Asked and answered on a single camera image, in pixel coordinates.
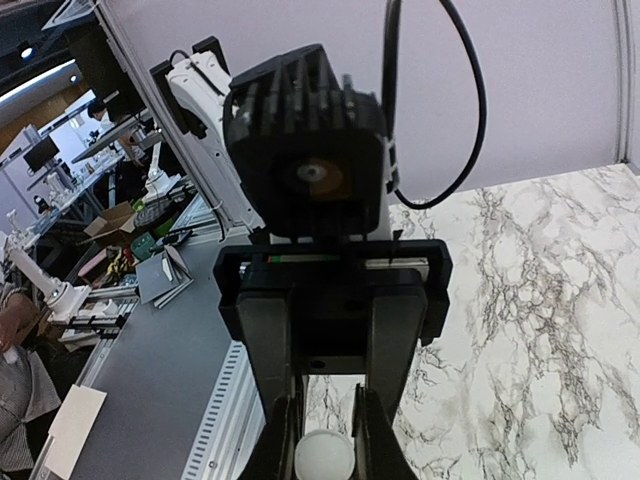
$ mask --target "cable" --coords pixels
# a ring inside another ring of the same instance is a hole
[[[222,136],[226,142],[229,138],[229,125],[233,118],[233,90],[229,90],[229,95],[224,99],[222,106]]]
[[[220,90],[218,87],[214,85],[214,83],[209,79],[209,77],[207,77],[204,74],[204,72],[200,70],[200,67],[198,67],[198,65],[196,65],[196,63],[193,60],[191,60],[191,57],[189,56],[189,54],[184,50],[180,50],[180,49],[174,50],[171,56],[169,57],[169,63],[173,65],[173,59],[176,57],[176,55],[182,55],[184,56],[185,60],[189,60],[189,66],[193,68],[193,70],[200,76],[200,78],[202,78],[202,80],[204,80],[204,82],[209,86],[209,88],[211,88],[211,90],[216,92],[216,94],[224,96],[224,93],[222,93],[222,90]]]
[[[182,55],[185,60],[189,60],[191,57],[184,50],[180,50],[179,48],[174,50],[171,56],[169,57],[169,63],[173,65],[173,59],[176,58],[176,55]]]
[[[414,203],[408,200],[400,191],[396,189],[395,193],[398,199],[407,207],[413,210],[427,210],[432,208],[444,200],[449,198],[453,192],[455,192],[460,185],[467,179],[471,171],[478,161],[480,151],[482,150],[482,144],[484,143],[484,137],[487,130],[487,92],[484,85],[484,79],[482,78],[482,69],[480,68],[480,61],[473,46],[471,36],[467,31],[464,21],[460,14],[456,10],[451,0],[439,0],[442,7],[446,10],[449,18],[453,22],[458,35],[464,45],[464,49],[469,57],[469,63],[473,71],[473,78],[476,84],[476,90],[478,91],[478,131],[476,133],[476,140],[473,145],[473,150],[467,160],[467,164],[464,169],[455,179],[455,181],[440,195],[426,203]],[[396,110],[396,92],[397,92],[397,76],[398,76],[398,44],[400,37],[400,7],[402,0],[388,0],[387,2],[387,15],[385,25],[385,44],[384,44],[384,69],[382,79],[382,110],[385,114],[387,121],[387,130],[389,139],[392,141],[390,148],[391,164],[395,165],[396,151],[394,139],[395,128],[395,110]]]
[[[213,209],[212,212],[216,216],[216,220],[218,220],[218,225],[220,225],[220,233],[222,235],[220,237],[220,243],[222,243],[227,239],[227,233],[224,231],[224,224],[222,223],[222,217],[220,216],[220,213],[218,213],[218,210]]]

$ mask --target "ceiling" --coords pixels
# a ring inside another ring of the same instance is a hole
[[[57,71],[55,74],[47,77],[46,80],[38,82],[25,91],[2,102],[0,105],[2,109],[0,128],[20,117],[23,113],[31,110],[36,105],[53,97],[58,92],[69,88],[71,86],[70,78],[73,75],[78,79],[82,78],[82,73],[75,63]]]
[[[0,96],[71,59],[64,32],[92,20],[93,15],[42,31],[62,3],[62,0],[0,0]],[[35,48],[28,61],[20,57],[23,42]]]

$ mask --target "ceiling light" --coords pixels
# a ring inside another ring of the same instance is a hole
[[[18,51],[20,52],[20,56],[23,60],[26,60],[33,55],[33,47],[29,45],[28,42],[22,42],[18,47]]]
[[[32,53],[33,53],[33,48],[32,47],[27,47],[22,51],[20,56],[26,60],[27,58],[29,58],[31,56]]]
[[[22,93],[23,91],[27,90],[28,88],[36,85],[37,83],[41,82],[42,80],[46,79],[47,77],[50,77],[51,75],[55,75],[56,73],[58,73],[63,68],[66,68],[69,65],[74,64],[75,62],[76,62],[75,60],[69,60],[68,62],[63,63],[62,65],[58,65],[57,67],[52,68],[51,70],[48,70],[48,71],[38,75],[37,77],[32,78],[28,82],[23,83],[22,85],[14,88],[13,90],[5,93],[4,95],[0,95],[0,105],[2,105],[4,102],[6,102],[7,100],[11,99],[12,97],[15,97],[16,95],[19,95],[20,93]]]

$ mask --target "gray table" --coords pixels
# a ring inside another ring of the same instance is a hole
[[[92,173],[87,179],[85,179],[82,185],[70,197],[69,201],[62,208],[56,209],[54,213],[39,218],[32,225],[34,227],[34,232],[40,235],[45,235],[58,221],[61,220],[61,217],[63,217],[80,198],[85,199],[87,205],[90,207],[90,210],[93,213],[91,219],[88,219],[89,221],[100,215],[104,210],[104,206],[97,199],[92,189],[95,184],[98,183],[105,175],[109,174],[113,176],[115,168],[122,160],[124,160],[124,158],[124,155],[118,155],[117,157],[108,160],[104,165],[98,167],[98,169],[94,173]]]
[[[212,274],[220,248],[183,248],[195,282],[162,310],[131,315],[93,382],[108,395],[73,480],[180,478],[230,345]]]
[[[100,150],[105,149],[113,142],[118,140],[118,138],[124,135],[127,131],[131,130],[136,124],[146,122],[149,118],[151,118],[151,113],[148,109],[144,109],[142,112],[136,115],[132,115],[118,125],[115,125],[108,132],[104,132],[93,145],[91,145],[84,152],[71,160],[71,163],[80,163],[83,160],[87,160],[88,158],[93,157]]]

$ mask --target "white paper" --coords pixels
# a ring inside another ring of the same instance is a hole
[[[184,273],[191,276],[191,272],[189,272],[189,268],[187,267],[187,264],[185,263],[184,259],[182,258],[178,250],[175,249],[175,247],[172,247],[171,245],[167,245],[166,247],[164,247],[164,250],[167,252],[171,260],[173,260],[173,262],[176,265],[178,265],[178,267],[180,267],[180,269]]]
[[[170,282],[173,282],[173,275],[171,274],[171,269],[169,268],[169,259],[162,259],[162,271],[167,276]]]
[[[45,461],[45,466],[61,479],[70,479],[106,396],[74,385],[62,403],[49,428],[54,442]]]

